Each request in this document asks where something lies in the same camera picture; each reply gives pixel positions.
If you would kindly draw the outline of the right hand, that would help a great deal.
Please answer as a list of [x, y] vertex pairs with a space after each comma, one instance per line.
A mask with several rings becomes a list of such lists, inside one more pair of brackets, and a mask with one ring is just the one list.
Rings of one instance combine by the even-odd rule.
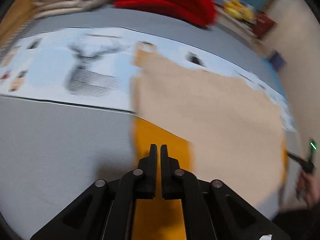
[[303, 199], [309, 209], [319, 203], [319, 181], [314, 174], [300, 171], [296, 184], [296, 192], [303, 194]]

